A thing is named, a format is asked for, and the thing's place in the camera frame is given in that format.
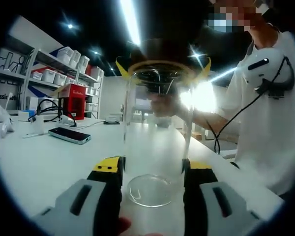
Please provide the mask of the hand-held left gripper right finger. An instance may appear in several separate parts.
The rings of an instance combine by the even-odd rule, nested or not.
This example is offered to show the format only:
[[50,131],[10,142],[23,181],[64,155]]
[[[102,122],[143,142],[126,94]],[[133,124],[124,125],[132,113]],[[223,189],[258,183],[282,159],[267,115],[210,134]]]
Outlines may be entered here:
[[185,159],[184,221],[186,236],[249,236],[262,219],[227,183],[219,182],[210,166]]

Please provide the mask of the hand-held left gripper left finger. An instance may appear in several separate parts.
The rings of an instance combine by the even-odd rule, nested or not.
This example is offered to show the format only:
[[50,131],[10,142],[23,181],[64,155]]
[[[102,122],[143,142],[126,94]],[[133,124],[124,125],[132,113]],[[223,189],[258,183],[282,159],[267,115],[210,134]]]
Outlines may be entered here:
[[117,236],[125,157],[105,158],[32,220],[49,236]]

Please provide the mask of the person's left hand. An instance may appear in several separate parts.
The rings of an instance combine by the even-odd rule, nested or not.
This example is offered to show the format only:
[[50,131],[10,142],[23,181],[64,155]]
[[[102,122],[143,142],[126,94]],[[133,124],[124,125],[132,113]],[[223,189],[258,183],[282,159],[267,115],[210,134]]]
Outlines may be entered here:
[[118,236],[131,227],[131,221],[126,217],[118,218]]

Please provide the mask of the person's right hand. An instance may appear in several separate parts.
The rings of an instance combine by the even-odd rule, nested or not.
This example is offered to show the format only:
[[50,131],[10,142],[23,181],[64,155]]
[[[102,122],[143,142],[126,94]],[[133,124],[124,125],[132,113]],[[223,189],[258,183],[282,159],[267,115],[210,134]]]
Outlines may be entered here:
[[177,96],[164,95],[164,94],[152,94],[151,110],[156,117],[173,117],[178,116],[182,120],[186,121],[188,117],[188,110],[181,103]]

